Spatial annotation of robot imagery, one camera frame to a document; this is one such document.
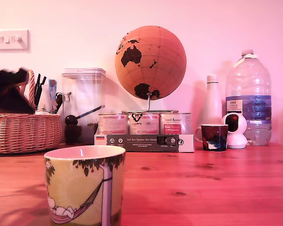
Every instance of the white security camera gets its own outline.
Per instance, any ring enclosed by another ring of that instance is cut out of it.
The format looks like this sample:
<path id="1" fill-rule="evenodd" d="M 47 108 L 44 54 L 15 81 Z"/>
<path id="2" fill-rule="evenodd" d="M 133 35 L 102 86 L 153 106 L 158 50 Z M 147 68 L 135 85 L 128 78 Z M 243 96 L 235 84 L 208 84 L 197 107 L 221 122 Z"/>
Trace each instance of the white security camera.
<path id="1" fill-rule="evenodd" d="M 246 130 L 247 122 L 241 113 L 229 113 L 225 115 L 222 124 L 228 125 L 227 147 L 245 148 L 247 139 L 243 135 Z"/>

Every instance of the coffee tin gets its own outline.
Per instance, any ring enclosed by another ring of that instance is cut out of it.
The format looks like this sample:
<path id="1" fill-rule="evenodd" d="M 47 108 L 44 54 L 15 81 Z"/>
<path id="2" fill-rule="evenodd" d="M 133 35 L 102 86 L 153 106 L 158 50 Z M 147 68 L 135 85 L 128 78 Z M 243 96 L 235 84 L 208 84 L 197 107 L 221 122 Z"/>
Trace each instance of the coffee tin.
<path id="1" fill-rule="evenodd" d="M 129 132 L 136 134 L 159 134 L 159 113 L 129 114 Z"/>
<path id="2" fill-rule="evenodd" d="M 160 114 L 161 134 L 192 134 L 191 113 Z"/>
<path id="3" fill-rule="evenodd" d="M 99 134 L 128 134 L 128 115 L 103 113 L 98 117 Z"/>

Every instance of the wall plate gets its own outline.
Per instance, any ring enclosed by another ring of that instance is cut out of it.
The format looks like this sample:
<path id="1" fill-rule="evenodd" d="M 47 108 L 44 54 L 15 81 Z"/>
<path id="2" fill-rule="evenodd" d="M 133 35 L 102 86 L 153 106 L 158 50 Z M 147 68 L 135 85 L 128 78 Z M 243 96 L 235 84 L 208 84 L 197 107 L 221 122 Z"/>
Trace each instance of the wall plate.
<path id="1" fill-rule="evenodd" d="M 28 30 L 0 31 L 0 50 L 28 50 Z"/>

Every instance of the globe stand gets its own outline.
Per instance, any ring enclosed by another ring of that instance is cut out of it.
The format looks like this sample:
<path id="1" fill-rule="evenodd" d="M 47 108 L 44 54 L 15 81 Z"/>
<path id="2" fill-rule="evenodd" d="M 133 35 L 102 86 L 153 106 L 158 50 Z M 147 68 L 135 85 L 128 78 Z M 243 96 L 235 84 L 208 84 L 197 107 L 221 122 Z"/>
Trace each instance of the globe stand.
<path id="1" fill-rule="evenodd" d="M 122 113 L 178 113 L 178 110 L 150 110 L 150 98 L 151 93 L 147 93 L 148 101 L 147 101 L 147 109 L 146 110 L 129 110 L 129 111 L 122 111 Z"/>

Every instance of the cork globe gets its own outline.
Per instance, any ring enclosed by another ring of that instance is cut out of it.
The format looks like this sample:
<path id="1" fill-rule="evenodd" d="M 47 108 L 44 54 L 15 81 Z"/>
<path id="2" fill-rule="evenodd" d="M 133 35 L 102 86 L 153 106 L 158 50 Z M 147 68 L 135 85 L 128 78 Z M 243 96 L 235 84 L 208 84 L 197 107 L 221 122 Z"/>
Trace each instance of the cork globe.
<path id="1" fill-rule="evenodd" d="M 164 98 L 178 88 L 186 69 L 179 39 L 158 26 L 128 33 L 117 48 L 115 67 L 121 85 L 132 95 L 151 100 Z"/>

